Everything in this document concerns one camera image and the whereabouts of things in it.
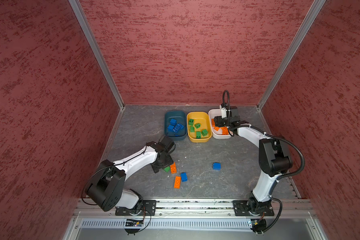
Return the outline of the white plastic bin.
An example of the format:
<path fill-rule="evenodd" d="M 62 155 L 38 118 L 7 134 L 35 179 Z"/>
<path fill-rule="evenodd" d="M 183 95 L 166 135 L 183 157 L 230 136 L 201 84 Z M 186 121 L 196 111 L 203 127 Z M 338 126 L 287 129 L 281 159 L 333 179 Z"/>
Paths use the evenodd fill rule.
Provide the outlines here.
<path fill-rule="evenodd" d="M 213 119 L 214 117 L 216 116 L 220 116 L 221 113 L 220 113 L 220 109 L 212 109 L 208 112 L 208 115 L 209 115 L 209 118 L 210 118 L 210 124 L 211 124 L 211 119 Z M 224 140 L 224 139 L 229 139 L 231 137 L 234 136 L 234 133 L 232 131 L 230 131 L 230 135 L 222 135 L 222 130 L 220 128 L 219 131 L 215 131 L 215 129 L 212 127 L 212 135 L 215 139 L 218 139 L 218 140 Z"/>

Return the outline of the orange lego bottom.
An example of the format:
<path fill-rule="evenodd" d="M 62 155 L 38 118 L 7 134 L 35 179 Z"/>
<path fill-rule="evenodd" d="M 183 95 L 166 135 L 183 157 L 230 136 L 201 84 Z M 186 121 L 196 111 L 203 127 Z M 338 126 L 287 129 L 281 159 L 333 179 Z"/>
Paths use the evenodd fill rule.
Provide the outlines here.
<path fill-rule="evenodd" d="M 181 187 L 182 179 L 179 176 L 175 176 L 174 188 L 179 189 Z"/>

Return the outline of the large blue lego bottom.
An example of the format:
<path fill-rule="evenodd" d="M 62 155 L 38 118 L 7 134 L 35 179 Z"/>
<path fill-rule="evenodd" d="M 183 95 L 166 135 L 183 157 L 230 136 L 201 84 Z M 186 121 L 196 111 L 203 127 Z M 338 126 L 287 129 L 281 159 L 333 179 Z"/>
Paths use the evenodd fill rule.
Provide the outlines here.
<path fill-rule="evenodd" d="M 174 126 L 174 133 L 177 133 L 178 131 L 180 131 L 180 130 L 182 130 L 184 128 L 184 125 L 182 125 L 182 124 L 176 124 L 175 126 Z"/>

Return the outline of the teal plastic bin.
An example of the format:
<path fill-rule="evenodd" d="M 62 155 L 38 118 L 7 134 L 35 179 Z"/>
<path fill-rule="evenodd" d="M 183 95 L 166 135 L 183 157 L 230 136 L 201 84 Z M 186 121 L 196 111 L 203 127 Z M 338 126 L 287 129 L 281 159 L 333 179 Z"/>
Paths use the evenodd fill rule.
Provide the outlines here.
<path fill-rule="evenodd" d="M 183 111 L 168 111 L 165 114 L 164 134 L 174 141 L 184 140 L 187 136 L 187 118 Z"/>

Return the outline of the yellow plastic bin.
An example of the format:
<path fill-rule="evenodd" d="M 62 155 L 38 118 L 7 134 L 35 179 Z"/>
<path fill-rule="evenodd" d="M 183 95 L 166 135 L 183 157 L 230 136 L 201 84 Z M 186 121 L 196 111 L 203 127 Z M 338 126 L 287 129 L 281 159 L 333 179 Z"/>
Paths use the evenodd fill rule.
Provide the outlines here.
<path fill-rule="evenodd" d="M 190 126 L 188 124 L 189 119 L 194 119 L 194 125 L 193 127 L 195 128 L 195 124 L 200 123 L 201 127 L 196 129 L 195 128 L 195 132 L 191 133 L 190 132 Z M 191 142 L 193 143 L 206 143 L 210 140 L 210 138 L 212 137 L 212 128 L 211 128 L 211 124 L 210 124 L 210 118 L 208 116 L 207 113 L 205 112 L 190 112 L 187 114 L 187 127 L 188 127 L 188 137 L 190 139 Z M 206 129 L 208 131 L 208 135 L 203 137 L 201 136 L 200 139 L 196 138 L 196 132 L 202 132 L 202 130 Z"/>

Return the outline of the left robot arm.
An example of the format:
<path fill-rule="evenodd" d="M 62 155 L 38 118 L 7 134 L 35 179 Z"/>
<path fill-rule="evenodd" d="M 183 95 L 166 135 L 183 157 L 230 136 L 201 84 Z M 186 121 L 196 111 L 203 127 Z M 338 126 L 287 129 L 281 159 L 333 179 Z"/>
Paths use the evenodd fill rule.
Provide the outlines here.
<path fill-rule="evenodd" d="M 133 215 L 143 212 L 143 197 L 134 190 L 124 188 L 126 180 L 145 166 L 151 166 L 156 174 L 170 167 L 171 154 L 176 149 L 174 141 L 163 136 L 159 142 L 149 142 L 138 152 L 118 161 L 102 161 L 82 190 L 82 198 L 88 196 L 92 205 L 108 212 L 124 208 Z"/>

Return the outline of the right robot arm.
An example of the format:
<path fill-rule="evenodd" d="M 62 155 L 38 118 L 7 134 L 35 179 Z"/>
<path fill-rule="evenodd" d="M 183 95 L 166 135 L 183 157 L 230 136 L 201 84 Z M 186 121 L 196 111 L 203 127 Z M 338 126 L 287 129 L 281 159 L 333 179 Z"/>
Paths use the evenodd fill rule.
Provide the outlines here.
<path fill-rule="evenodd" d="M 272 207 L 273 191 L 279 182 L 279 177 L 286 174 L 293 166 L 287 143 L 269 137 L 261 129 L 240 120 L 236 107 L 231 110 L 224 107 L 212 109 L 209 111 L 209 117 L 212 127 L 220 129 L 226 127 L 229 135 L 242 137 L 259 148 L 261 174 L 243 210 L 252 216 L 265 214 Z"/>

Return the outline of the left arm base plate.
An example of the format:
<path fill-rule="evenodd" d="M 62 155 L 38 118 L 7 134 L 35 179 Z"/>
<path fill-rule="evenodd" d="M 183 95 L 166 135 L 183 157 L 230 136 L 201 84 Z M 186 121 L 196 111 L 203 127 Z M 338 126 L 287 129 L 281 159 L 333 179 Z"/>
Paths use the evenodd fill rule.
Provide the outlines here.
<path fill-rule="evenodd" d="M 139 200 L 137 204 L 132 208 L 116 207 L 116 216 L 143 216 L 148 214 L 155 215 L 157 201 L 155 200 Z"/>

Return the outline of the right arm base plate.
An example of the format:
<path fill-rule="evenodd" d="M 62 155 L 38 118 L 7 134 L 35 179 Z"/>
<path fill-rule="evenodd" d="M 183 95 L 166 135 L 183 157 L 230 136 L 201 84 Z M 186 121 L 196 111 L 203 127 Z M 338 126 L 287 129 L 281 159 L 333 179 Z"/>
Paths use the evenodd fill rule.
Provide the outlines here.
<path fill-rule="evenodd" d="M 234 200 L 233 209 L 236 217 L 273 217 L 275 215 L 271 201 L 258 202 L 254 198 L 249 200 Z"/>

